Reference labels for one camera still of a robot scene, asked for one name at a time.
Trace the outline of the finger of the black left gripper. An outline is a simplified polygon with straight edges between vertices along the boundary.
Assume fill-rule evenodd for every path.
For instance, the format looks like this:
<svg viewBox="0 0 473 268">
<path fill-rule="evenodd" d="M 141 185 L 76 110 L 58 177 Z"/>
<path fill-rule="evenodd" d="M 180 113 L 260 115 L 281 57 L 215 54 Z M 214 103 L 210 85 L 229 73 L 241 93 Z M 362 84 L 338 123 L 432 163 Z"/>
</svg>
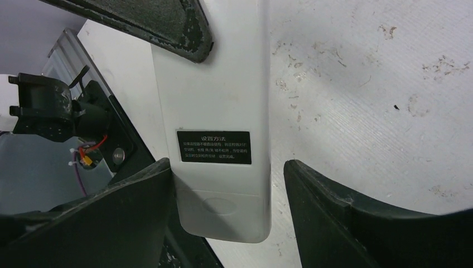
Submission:
<svg viewBox="0 0 473 268">
<path fill-rule="evenodd" d="M 147 41 L 193 63 L 213 48 L 199 1 L 45 0 L 45 3 Z"/>
</svg>

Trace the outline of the white red remote control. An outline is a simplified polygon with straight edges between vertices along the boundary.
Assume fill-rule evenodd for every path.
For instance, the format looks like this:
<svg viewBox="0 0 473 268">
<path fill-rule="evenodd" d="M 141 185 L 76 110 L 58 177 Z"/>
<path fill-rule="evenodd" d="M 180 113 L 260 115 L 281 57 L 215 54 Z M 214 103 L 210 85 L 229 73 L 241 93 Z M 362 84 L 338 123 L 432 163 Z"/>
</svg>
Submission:
<svg viewBox="0 0 473 268">
<path fill-rule="evenodd" d="M 152 47 L 178 215 L 192 235 L 259 243 L 271 230 L 269 2 L 203 6 L 205 62 Z"/>
</svg>

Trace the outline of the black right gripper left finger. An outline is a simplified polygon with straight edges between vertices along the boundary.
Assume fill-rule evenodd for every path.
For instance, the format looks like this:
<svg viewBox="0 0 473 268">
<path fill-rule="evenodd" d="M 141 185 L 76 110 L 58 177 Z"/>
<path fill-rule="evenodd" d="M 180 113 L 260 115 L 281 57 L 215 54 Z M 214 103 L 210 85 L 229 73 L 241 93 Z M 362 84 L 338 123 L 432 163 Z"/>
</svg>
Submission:
<svg viewBox="0 0 473 268">
<path fill-rule="evenodd" d="M 1 216 L 2 267 L 157 267 L 172 198 L 169 159 L 47 212 Z"/>
</svg>

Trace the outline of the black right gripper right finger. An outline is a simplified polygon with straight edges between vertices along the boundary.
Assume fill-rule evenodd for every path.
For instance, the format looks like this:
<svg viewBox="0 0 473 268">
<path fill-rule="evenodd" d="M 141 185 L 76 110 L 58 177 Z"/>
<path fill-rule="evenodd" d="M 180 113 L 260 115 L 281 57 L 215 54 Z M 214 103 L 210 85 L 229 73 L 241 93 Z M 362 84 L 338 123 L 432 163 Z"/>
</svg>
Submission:
<svg viewBox="0 0 473 268">
<path fill-rule="evenodd" d="M 303 267 L 471 267 L 472 210 L 444 215 L 396 207 L 299 160 L 283 168 Z"/>
</svg>

